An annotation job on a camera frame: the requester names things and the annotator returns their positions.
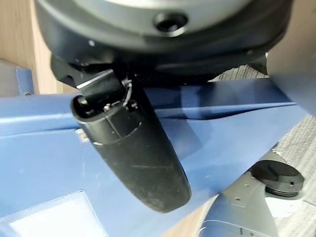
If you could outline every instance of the black plastic cover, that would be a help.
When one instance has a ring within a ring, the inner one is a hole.
[[[295,197],[305,180],[297,169],[275,160],[257,162],[252,166],[251,174],[266,185],[268,193],[280,197]]]
[[[134,87],[132,102],[86,118],[76,97],[72,112],[91,143],[124,185],[145,205],[170,212],[191,197],[178,157],[144,92]]]
[[[271,49],[286,30],[291,6],[292,0],[254,0],[214,27],[164,38],[107,25],[72,0],[36,0],[44,40],[67,62],[121,62],[144,77],[154,71],[175,77],[209,75],[208,79]]]

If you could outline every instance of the black knob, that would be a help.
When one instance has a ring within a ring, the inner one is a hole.
[[[294,167],[275,160],[261,160],[251,174],[266,185],[268,193],[279,197],[295,197],[302,190],[304,177]]]

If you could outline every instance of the gray floor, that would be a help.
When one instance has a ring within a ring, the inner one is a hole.
[[[221,74],[216,80],[264,77],[248,66],[241,66]],[[316,237],[316,118],[305,117],[282,138],[275,151],[303,174],[306,194],[297,212],[288,218],[276,219],[280,237]]]

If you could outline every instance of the blue panel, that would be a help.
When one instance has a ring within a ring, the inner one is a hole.
[[[64,101],[63,97],[54,99]],[[45,102],[39,105],[43,106],[41,113],[48,111]],[[68,105],[58,106],[68,111]],[[56,118],[51,118],[50,113],[54,109],[58,113],[58,106],[49,107],[47,117],[51,122]],[[32,112],[25,109],[23,113],[32,120]],[[59,124],[60,130],[7,136],[2,132],[0,217],[85,190],[111,237],[158,237],[233,183],[305,114],[300,107],[290,105],[218,119],[161,118],[192,188],[189,203],[167,214],[156,213],[136,199],[90,143],[80,141],[75,129],[62,129],[63,124]],[[13,115],[6,111],[4,116]],[[74,125],[71,118],[62,118],[67,126]]]
[[[216,119],[255,109],[294,105],[269,79],[147,88],[146,93],[160,118]],[[78,127],[69,106],[74,96],[1,99],[0,136]]]

